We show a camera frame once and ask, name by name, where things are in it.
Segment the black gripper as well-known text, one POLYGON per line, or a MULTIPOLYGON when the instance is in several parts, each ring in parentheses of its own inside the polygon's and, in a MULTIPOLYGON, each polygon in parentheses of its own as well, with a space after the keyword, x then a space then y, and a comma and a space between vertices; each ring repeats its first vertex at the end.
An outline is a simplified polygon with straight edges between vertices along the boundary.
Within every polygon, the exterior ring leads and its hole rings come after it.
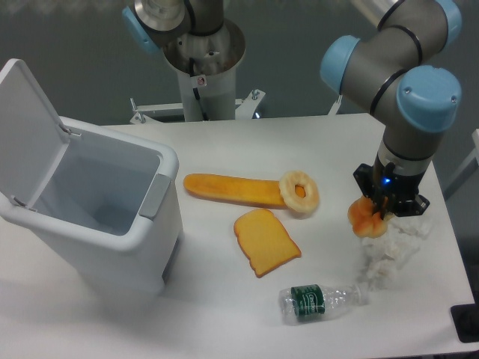
POLYGON ((355 178, 364 197, 373 201, 373 214, 379 213, 381 220, 386 215, 410 217, 423 215, 430 202, 419 194, 418 186, 424 174, 405 176, 395 172, 392 162, 373 166, 361 164, 354 171, 355 178))

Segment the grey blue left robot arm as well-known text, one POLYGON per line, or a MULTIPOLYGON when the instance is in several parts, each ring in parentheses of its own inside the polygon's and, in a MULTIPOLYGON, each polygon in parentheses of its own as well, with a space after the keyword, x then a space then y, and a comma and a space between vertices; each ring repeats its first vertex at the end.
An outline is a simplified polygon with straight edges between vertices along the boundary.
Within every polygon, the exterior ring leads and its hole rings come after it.
POLYGON ((223 1, 134 1, 122 17, 145 52, 161 51, 190 76, 225 73, 245 54, 244 35, 225 17, 223 1))

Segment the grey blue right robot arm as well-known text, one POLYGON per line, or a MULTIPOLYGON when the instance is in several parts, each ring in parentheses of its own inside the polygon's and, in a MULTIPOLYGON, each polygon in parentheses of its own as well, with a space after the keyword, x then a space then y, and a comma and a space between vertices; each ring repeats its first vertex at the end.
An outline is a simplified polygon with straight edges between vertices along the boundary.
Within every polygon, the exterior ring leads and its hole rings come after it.
POLYGON ((417 216, 429 201, 420 182, 455 121, 462 89, 428 61, 455 41, 462 15, 453 1, 356 1, 377 29, 369 40, 338 38, 320 65, 321 79, 385 130, 373 165, 353 176, 381 215, 417 216))

